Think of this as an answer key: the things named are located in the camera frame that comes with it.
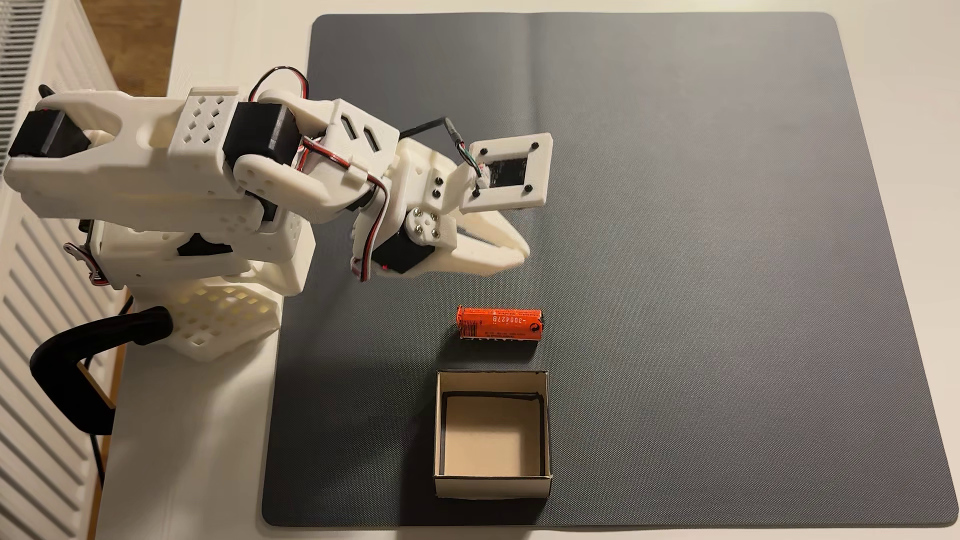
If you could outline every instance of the grey desk mat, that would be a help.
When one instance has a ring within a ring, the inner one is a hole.
[[[312,98],[468,140],[548,131],[550,194],[492,278],[355,282],[315,228],[280,331],[273,525],[935,525],[957,502],[833,20],[328,15]],[[421,139],[447,152],[445,134]],[[539,346],[458,304],[539,307]],[[435,372],[548,369],[542,500],[438,500]]]

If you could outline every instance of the white 3d-printed robot arm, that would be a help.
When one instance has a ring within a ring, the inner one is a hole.
[[[309,223],[344,210],[357,210],[361,280],[521,264],[530,249],[497,210],[543,204],[552,146],[550,134],[469,152],[460,140],[472,162],[458,166],[339,99],[74,91],[28,115],[5,178],[38,215],[86,221],[87,242],[68,252],[91,280],[129,287],[138,308],[167,307],[163,342],[212,359],[278,326],[277,295],[303,289]]]

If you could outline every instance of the red and black wire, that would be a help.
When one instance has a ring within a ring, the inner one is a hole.
[[[310,83],[307,81],[306,76],[303,75],[300,70],[296,69],[296,67],[292,67],[290,65],[278,65],[277,67],[271,68],[269,71],[264,73],[263,76],[260,77],[260,80],[256,82],[256,85],[253,85],[253,88],[250,90],[250,96],[248,96],[248,100],[253,101],[253,98],[256,97],[256,92],[260,89],[260,85],[267,80],[267,77],[270,77],[271,74],[280,69],[293,71],[297,75],[297,77],[300,79],[300,97],[307,99],[307,96],[310,95]],[[303,170],[303,167],[306,165],[307,155],[311,152],[324,156],[328,160],[340,165],[345,170],[350,168],[350,162],[348,160],[334,154],[330,150],[318,144],[316,140],[313,140],[307,136],[304,136],[300,141],[300,148],[298,151],[300,152],[300,159],[297,162],[298,171]],[[375,186],[374,189],[380,189],[383,191],[383,206],[380,207],[380,212],[377,213],[376,219],[373,221],[373,224],[370,228],[370,232],[367,234],[367,240],[364,242],[363,256],[360,259],[350,259],[350,269],[354,274],[359,276],[361,282],[365,282],[370,278],[373,243],[376,240],[377,232],[380,230],[380,223],[383,221],[383,216],[390,204],[390,191],[387,189],[386,185],[383,184],[383,181],[368,173],[367,182],[373,184]],[[357,261],[360,261],[361,263],[359,268],[356,266]]]

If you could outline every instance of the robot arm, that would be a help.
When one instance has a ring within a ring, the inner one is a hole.
[[[344,100],[283,91],[64,92],[28,117],[5,176],[40,216],[97,220],[85,254],[116,288],[225,276],[297,294],[313,251],[303,220],[345,209],[362,279],[522,263],[529,248],[496,210],[543,204],[550,135],[474,143],[480,176],[399,136]]]

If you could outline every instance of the black cable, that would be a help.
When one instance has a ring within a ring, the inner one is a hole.
[[[260,89],[260,85],[262,85],[263,82],[267,80],[267,77],[270,77],[271,74],[273,74],[275,71],[278,71],[280,69],[289,69],[290,71],[293,71],[294,73],[297,74],[297,77],[300,78],[300,90],[302,94],[301,97],[303,99],[306,99],[307,96],[310,95],[310,82],[307,80],[306,75],[303,75],[303,73],[301,73],[299,69],[296,69],[296,67],[292,65],[278,65],[277,67],[273,67],[269,71],[264,73],[263,77],[260,77],[260,80],[257,81],[255,85],[253,85],[253,88],[250,90],[250,96],[248,96],[247,101],[253,101],[253,97],[256,96],[256,91]]]
[[[404,130],[400,132],[400,138],[407,138],[408,136],[418,135],[427,130],[439,128],[440,126],[444,126],[446,128],[446,132],[448,135],[450,135],[450,140],[453,141],[453,144],[460,144],[461,142],[464,141],[464,138],[461,137],[459,133],[457,133],[457,129],[453,127],[453,122],[450,121],[450,119],[447,118],[446,116],[442,118],[437,118],[436,120],[430,120],[425,124],[418,125],[416,128],[410,128],[409,130]]]
[[[450,135],[450,140],[453,141],[453,146],[456,147],[457,154],[459,154],[460,158],[477,173],[477,178],[483,176],[483,173],[480,171],[480,166],[476,163],[476,160],[473,158],[473,156],[470,155],[470,152],[467,151],[467,144],[464,142],[464,138],[461,137],[460,133],[457,132],[457,129],[453,127],[453,121],[446,116],[437,118],[436,120],[430,120],[429,122],[418,125],[416,128],[404,130],[400,132],[400,138],[418,135],[427,130],[432,130],[433,128],[438,128],[440,126],[444,126],[446,128],[446,133]]]
[[[97,462],[97,476],[100,477],[100,489],[104,488],[104,459],[100,455],[100,443],[97,442],[97,436],[90,434],[90,444],[93,445],[93,460]]]
[[[127,302],[123,304],[123,307],[120,308],[118,315],[126,315],[127,311],[130,311],[130,308],[133,307],[133,296],[127,299]],[[90,368],[90,362],[93,361],[93,356],[88,356],[84,360],[84,368]],[[97,475],[100,477],[100,488],[104,487],[104,459],[100,455],[100,443],[97,442],[97,436],[93,433],[90,434],[90,445],[93,447],[93,460],[97,462]]]

